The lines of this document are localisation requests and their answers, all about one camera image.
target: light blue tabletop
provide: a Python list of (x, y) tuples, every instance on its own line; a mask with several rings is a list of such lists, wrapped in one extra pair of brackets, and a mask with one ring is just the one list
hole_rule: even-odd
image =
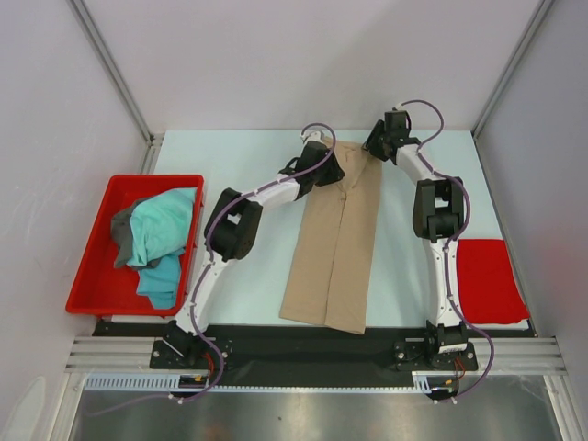
[[(429, 133), (417, 131), (415, 136), (424, 139)], [(336, 134), (341, 140), (363, 142), (368, 131), (337, 130)], [(301, 148), (297, 130), (170, 130), (153, 172), (204, 176), (206, 196), (198, 241), (203, 244), (203, 226), (223, 189), (244, 191), (268, 182)], [(425, 150), (438, 170), (460, 176), (469, 191), (471, 222), (462, 237), (501, 238), (470, 133), (445, 131)], [(430, 294), (424, 248), (412, 227), (415, 187), (391, 162), (383, 164), (382, 170), (367, 326), (424, 326)], [(263, 215), (254, 249), (229, 269), (214, 300), (212, 323), (300, 324), (280, 319), (278, 312), (304, 204), (303, 198)], [(202, 262), (203, 248), (198, 248), (195, 268)]]

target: red tray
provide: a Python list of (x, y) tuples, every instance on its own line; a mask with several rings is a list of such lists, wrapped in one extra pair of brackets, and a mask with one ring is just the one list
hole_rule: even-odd
[[(187, 243), (192, 243), (192, 246), (187, 246), (186, 252), (179, 257), (182, 273), (174, 308), (156, 310), (147, 297), (137, 295), (137, 271), (126, 266), (115, 269), (114, 260), (119, 248), (110, 238), (110, 220), (116, 213), (132, 205), (136, 199), (156, 196), (181, 187), (197, 189), (192, 225), (187, 238)], [(196, 248), (203, 193), (204, 179), (201, 175), (112, 176), (85, 246), (65, 310), (72, 314), (91, 314), (97, 317), (115, 314), (162, 317), (175, 315), (187, 294), (186, 286), (192, 254)]]

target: gray wall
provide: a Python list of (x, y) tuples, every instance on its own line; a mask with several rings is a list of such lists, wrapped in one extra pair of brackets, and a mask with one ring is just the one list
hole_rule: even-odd
[(588, 2), (560, 0), (480, 138), (537, 328), (588, 413)]
[(371, 129), (412, 97), (468, 130), (537, 2), (87, 1), (155, 132)]
[(1, 2), (0, 41), (2, 434), (37, 376), (49, 421), (72, 340), (92, 324), (64, 310), (85, 241), (108, 178), (137, 171), (144, 146), (67, 2)]

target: red cloth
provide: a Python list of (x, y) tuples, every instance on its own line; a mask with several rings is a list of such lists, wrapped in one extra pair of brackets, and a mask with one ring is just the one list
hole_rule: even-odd
[(461, 309), (472, 323), (510, 324), (529, 318), (502, 240), (459, 240), (458, 287)]

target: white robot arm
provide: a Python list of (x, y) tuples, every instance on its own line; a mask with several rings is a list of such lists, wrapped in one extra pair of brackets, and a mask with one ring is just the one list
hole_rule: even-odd
[[(175, 317), (178, 329), (173, 335), (196, 336), (206, 331), (215, 288), (226, 268), (243, 259), (251, 250), (262, 210), (293, 202), (315, 185), (329, 185), (345, 176), (334, 154), (322, 142), (320, 131), (314, 131), (303, 140), (300, 158), (290, 161), (274, 181), (249, 193), (242, 194), (228, 188), (221, 194), (205, 228), (209, 259), (200, 268), (193, 295), (187, 298)], [(410, 138), (408, 113), (394, 110), (386, 114), (385, 122), (380, 120), (376, 124), (364, 148), (382, 161), (391, 159), (417, 188), (413, 228), (423, 239), (431, 280), (427, 330), (433, 343), (429, 345), (429, 351), (434, 354), (463, 351), (468, 342), (466, 328), (447, 299), (443, 264), (445, 252), (455, 255), (457, 241), (452, 241), (444, 249), (443, 242), (438, 240), (450, 237), (463, 224), (463, 195), (451, 182), (434, 175), (425, 166), (415, 145), (418, 142)], [(437, 199), (443, 199), (447, 205), (437, 207)], [(458, 306), (456, 259), (450, 262), (449, 284)], [(166, 343), (182, 355), (183, 351), (173, 341)]]

